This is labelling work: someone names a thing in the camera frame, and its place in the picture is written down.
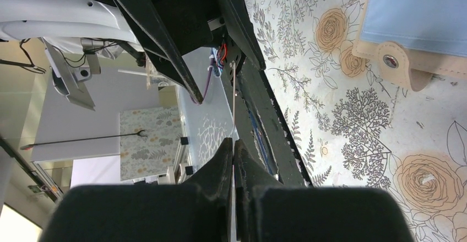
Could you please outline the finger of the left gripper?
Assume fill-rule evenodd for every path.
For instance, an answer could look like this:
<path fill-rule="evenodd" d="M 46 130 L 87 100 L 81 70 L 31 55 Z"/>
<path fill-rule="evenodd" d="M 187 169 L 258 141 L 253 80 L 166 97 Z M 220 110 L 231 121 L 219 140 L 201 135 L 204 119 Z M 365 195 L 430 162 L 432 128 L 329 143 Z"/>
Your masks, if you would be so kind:
<path fill-rule="evenodd" d="M 193 101 L 204 98 L 151 0 L 113 0 L 162 76 L 185 88 Z"/>
<path fill-rule="evenodd" d="M 249 19 L 245 0 L 217 1 L 230 38 L 258 69 L 266 69 L 265 59 Z"/>

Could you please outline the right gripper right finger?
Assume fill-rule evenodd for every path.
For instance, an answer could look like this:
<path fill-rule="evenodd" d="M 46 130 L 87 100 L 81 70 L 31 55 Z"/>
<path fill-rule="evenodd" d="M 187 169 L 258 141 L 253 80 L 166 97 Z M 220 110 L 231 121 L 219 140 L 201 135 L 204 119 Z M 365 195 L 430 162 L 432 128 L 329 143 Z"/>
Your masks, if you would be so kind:
<path fill-rule="evenodd" d="M 286 186 L 235 143 L 237 235 L 242 241 L 412 241 L 385 191 Z"/>

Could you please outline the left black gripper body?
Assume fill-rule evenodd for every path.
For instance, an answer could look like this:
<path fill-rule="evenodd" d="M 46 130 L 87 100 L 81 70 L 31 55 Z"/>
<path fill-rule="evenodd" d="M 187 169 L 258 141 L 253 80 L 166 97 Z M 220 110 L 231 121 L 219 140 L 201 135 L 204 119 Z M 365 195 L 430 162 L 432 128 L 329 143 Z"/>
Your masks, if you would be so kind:
<path fill-rule="evenodd" d="M 150 1 L 182 55 L 222 44 L 226 29 L 218 0 Z"/>

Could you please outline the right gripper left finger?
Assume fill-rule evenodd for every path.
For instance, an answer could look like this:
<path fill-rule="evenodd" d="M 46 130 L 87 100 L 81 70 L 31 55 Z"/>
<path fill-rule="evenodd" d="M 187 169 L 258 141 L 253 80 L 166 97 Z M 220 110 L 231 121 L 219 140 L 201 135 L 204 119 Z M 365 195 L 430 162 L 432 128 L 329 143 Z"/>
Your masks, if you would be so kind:
<path fill-rule="evenodd" d="M 233 140 L 181 184 L 81 185 L 41 241 L 228 241 Z"/>

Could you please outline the beige card holder wallet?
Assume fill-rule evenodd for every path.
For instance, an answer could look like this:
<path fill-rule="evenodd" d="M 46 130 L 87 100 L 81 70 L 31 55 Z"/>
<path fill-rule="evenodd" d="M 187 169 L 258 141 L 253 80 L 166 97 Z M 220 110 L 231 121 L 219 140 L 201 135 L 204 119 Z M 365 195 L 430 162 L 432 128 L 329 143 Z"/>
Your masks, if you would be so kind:
<path fill-rule="evenodd" d="M 435 74 L 466 78 L 466 0 L 367 0 L 352 53 L 419 92 Z"/>

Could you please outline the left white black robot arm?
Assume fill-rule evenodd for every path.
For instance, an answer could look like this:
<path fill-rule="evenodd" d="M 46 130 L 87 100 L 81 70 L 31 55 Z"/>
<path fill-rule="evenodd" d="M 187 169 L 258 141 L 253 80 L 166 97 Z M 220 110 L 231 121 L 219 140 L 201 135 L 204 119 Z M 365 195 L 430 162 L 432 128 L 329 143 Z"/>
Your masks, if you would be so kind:
<path fill-rule="evenodd" d="M 1 40 L 35 37 L 45 43 L 56 90 L 89 110 L 85 82 L 101 72 L 98 52 L 116 47 L 197 103 L 203 95 L 183 55 L 222 46 L 228 58 L 265 69 L 244 0 L 1 0 Z"/>

